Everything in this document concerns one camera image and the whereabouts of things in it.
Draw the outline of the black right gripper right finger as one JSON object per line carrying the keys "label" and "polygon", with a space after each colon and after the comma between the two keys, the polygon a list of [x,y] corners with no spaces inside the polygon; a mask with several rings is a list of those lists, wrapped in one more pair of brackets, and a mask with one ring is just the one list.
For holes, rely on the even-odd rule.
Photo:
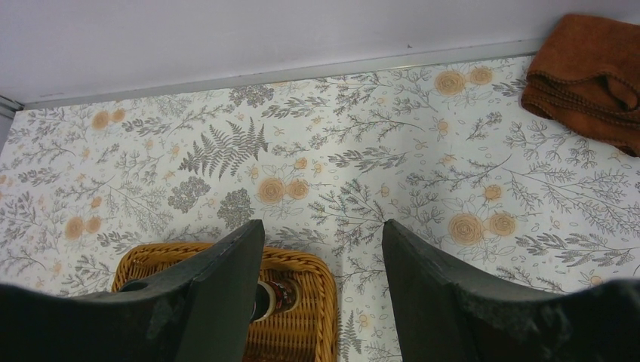
{"label": "black right gripper right finger", "polygon": [[384,223],[383,258],[406,361],[637,361],[639,282],[559,295],[488,274]]}

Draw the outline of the black-cap spice jar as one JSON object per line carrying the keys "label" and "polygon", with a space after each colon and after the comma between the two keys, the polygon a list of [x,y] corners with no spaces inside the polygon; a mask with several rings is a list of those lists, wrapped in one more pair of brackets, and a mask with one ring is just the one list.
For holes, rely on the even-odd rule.
{"label": "black-cap spice jar", "polygon": [[293,279],[258,281],[250,322],[294,310],[301,302],[301,286]]}

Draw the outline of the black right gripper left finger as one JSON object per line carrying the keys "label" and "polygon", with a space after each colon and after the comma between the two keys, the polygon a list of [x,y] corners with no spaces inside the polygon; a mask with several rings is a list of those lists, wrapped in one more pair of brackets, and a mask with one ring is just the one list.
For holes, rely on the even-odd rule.
{"label": "black right gripper left finger", "polygon": [[256,219],[115,292],[1,287],[3,361],[240,361],[265,231]]}

